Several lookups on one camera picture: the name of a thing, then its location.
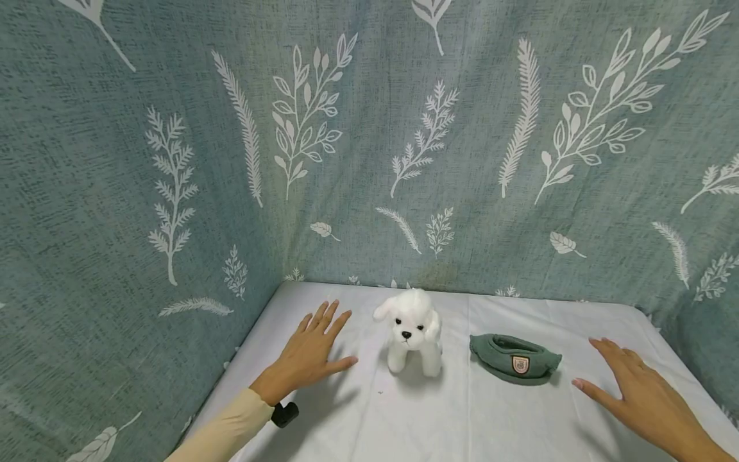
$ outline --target plush dog's leg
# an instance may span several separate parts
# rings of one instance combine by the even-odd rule
[[[421,365],[426,377],[436,377],[441,372],[441,349],[436,342],[426,343],[420,349]]]
[[[395,342],[390,343],[390,349],[387,352],[387,367],[391,372],[399,373],[406,366],[406,355],[408,350],[401,347]]]

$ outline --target hand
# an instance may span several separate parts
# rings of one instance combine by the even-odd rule
[[[590,339],[616,377],[621,399],[582,378],[572,381],[637,435],[680,462],[734,461],[698,423],[685,400],[638,354],[611,340]]]
[[[277,361],[249,387],[265,403],[275,406],[294,390],[315,384],[357,364],[355,356],[328,362],[328,354],[336,336],[352,315],[351,311],[345,311],[331,325],[337,307],[338,300],[331,306],[323,302],[315,316],[306,315]]]

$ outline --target fabric wall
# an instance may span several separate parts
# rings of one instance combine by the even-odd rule
[[[730,0],[0,4],[0,460],[160,461],[280,279],[634,305],[736,423]]]

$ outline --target sleeve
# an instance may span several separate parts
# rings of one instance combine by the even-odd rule
[[[215,419],[186,439],[165,462],[228,462],[270,420],[274,408],[243,390]]]

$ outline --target plush dog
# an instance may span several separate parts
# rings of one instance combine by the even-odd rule
[[[409,351],[421,355],[423,374],[436,377],[441,372],[441,318],[431,297],[421,289],[409,289],[392,296],[377,307],[375,321],[390,319],[391,337],[388,368],[399,373],[406,366]]]

